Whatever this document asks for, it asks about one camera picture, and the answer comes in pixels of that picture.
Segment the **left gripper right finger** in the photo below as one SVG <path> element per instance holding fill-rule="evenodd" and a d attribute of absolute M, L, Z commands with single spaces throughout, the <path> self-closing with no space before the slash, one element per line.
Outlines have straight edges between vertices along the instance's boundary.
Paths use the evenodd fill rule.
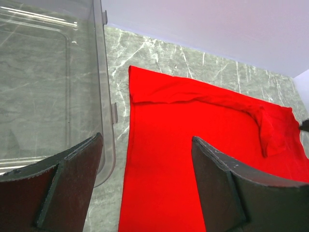
<path fill-rule="evenodd" d="M 307 183 L 248 166 L 200 137 L 193 137 L 191 154 L 207 231 L 308 231 Z"/>

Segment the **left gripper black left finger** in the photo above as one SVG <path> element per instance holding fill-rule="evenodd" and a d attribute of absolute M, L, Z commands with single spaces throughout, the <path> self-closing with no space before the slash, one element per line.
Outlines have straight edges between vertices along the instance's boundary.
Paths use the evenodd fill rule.
<path fill-rule="evenodd" d="M 0 177 L 2 232 L 81 232 L 103 147 L 97 133 Z"/>

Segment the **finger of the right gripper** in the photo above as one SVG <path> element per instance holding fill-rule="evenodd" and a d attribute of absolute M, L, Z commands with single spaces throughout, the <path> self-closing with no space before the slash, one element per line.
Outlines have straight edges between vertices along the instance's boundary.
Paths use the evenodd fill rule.
<path fill-rule="evenodd" d="M 309 119 L 302 121 L 302 123 L 299 125 L 299 129 L 301 131 L 309 132 Z"/>

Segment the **red t shirt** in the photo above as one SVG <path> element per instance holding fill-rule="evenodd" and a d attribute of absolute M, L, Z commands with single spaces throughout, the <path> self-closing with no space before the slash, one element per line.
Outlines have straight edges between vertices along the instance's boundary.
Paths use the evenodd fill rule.
<path fill-rule="evenodd" d="M 291 108 L 130 66 L 130 129 L 118 230 L 207 232 L 192 139 L 262 172 L 309 184 Z"/>

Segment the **clear plastic bin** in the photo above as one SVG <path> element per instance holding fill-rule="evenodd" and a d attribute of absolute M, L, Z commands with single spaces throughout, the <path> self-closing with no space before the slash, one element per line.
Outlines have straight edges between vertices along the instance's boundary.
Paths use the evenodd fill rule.
<path fill-rule="evenodd" d="M 99 0 L 0 3 L 0 172 L 34 164 L 96 133 L 95 186 L 115 167 L 104 27 Z"/>

